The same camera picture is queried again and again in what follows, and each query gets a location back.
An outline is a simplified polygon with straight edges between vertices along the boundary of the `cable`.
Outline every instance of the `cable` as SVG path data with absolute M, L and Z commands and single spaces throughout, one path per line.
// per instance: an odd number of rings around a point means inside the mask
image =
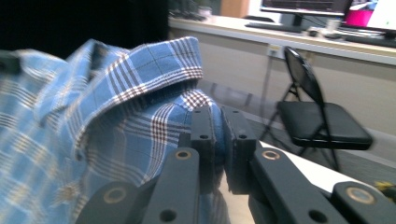
M 272 60 L 273 60 L 274 56 L 275 56 L 275 52 L 272 51 L 271 56 L 268 57 L 267 70 L 265 72 L 264 83 L 262 86 L 262 98 L 261 98 L 261 102 L 260 102 L 259 114 L 260 114 L 260 117 L 262 118 L 262 124 L 264 125 L 264 129 L 265 129 L 264 106 L 265 106 L 265 101 L 266 101 L 267 92 L 268 92 L 268 84 L 269 84 L 269 80 L 270 80 L 270 76 L 271 76 Z

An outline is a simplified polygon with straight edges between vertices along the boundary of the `round joint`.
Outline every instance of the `round joint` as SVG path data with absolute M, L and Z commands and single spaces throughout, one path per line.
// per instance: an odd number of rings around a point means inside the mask
M 180 150 L 176 153 L 176 158 L 178 160 L 187 160 L 191 157 L 191 153 L 186 150 Z
M 374 196 L 364 189 L 349 187 L 346 189 L 346 194 L 349 198 L 358 203 L 373 204 L 375 203 Z
M 270 150 L 264 151 L 262 153 L 262 156 L 265 159 L 270 160 L 270 161 L 275 161 L 275 160 L 278 160 L 280 158 L 280 155 L 278 153 L 276 153 L 274 151 L 270 151 Z
M 119 203 L 126 197 L 126 190 L 122 187 L 112 188 L 103 196 L 105 203 Z

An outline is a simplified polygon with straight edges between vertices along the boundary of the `chair backrest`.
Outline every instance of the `chair backrest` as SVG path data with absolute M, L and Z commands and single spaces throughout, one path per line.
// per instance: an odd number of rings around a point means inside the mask
M 285 47 L 284 53 L 286 65 L 288 66 L 294 87 L 304 90 L 312 100 L 323 107 L 323 96 L 311 65 L 291 47 Z

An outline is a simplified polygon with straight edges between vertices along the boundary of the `blue plaid shirt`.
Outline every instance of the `blue plaid shirt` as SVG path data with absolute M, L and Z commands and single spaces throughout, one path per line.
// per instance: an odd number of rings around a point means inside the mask
M 17 53 L 21 72 L 0 74 L 0 223 L 73 223 L 103 185 L 146 183 L 202 105 L 215 121 L 221 170 L 220 111 L 196 89 L 195 38 L 132 50 L 90 40 L 66 61 Z M 201 223 L 228 221 L 217 191 L 200 208 Z

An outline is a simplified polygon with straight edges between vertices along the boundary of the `desk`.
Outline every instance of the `desk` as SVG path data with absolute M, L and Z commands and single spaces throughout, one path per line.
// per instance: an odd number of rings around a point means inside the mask
M 297 48 L 311 63 L 327 102 L 343 106 L 367 129 L 396 139 L 396 49 L 247 28 L 248 22 L 218 16 L 204 22 L 170 19 L 170 36 L 199 39 L 205 80 L 256 96 L 262 95 L 268 45 Z M 289 84 L 285 63 L 273 59 L 269 106 Z M 382 158 L 394 155 L 389 150 Z
M 262 142 L 262 146 L 272 147 L 268 144 L 265 144 L 264 142 Z M 332 192 L 333 186 L 338 182 L 357 181 L 346 175 L 342 175 L 324 166 L 313 163 L 312 161 L 308 161 L 286 151 L 283 152 L 288 155 L 291 161 L 299 168 L 299 170 L 312 184 L 328 192 Z M 221 180 L 220 191 L 227 203 L 232 224 L 254 224 L 253 217 L 250 214 L 250 210 L 248 208 L 247 195 L 232 195 L 231 192 L 228 191 L 228 185 L 225 176 Z

